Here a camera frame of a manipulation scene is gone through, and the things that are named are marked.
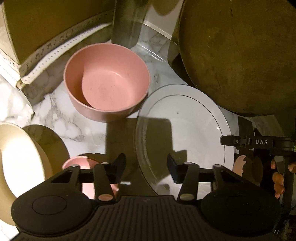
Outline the person's right hand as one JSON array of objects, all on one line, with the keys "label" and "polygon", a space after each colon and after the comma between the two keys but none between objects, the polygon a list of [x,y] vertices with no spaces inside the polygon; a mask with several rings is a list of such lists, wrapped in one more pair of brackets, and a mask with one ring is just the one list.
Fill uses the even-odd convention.
[{"label": "person's right hand", "polygon": [[[295,167],[296,163],[291,163],[288,166],[288,170],[291,173],[295,174]],[[275,198],[279,199],[281,194],[284,194],[285,192],[285,187],[284,187],[284,176],[278,172],[274,172],[272,176],[272,180],[274,182],[274,191],[275,191]]]}]

